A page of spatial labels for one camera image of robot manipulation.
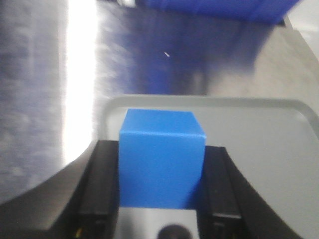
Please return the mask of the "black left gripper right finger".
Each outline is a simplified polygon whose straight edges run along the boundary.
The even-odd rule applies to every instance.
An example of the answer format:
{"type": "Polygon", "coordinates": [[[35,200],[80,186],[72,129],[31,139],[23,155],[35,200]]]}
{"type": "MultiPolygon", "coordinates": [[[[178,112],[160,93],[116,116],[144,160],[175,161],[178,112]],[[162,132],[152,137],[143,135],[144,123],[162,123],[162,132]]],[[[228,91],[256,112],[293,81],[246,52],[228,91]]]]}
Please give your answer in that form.
{"type": "Polygon", "coordinates": [[[201,239],[299,239],[235,166],[225,147],[207,146],[196,209],[201,239]]]}

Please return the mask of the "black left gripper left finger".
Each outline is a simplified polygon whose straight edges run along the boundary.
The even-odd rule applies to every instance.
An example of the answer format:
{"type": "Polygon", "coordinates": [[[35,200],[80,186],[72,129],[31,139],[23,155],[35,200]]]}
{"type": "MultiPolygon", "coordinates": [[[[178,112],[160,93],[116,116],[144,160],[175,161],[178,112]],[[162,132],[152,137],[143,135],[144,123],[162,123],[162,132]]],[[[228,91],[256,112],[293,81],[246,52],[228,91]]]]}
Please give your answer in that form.
{"type": "Polygon", "coordinates": [[[100,140],[57,174],[1,204],[3,239],[112,239],[119,212],[118,142],[100,140]]]}

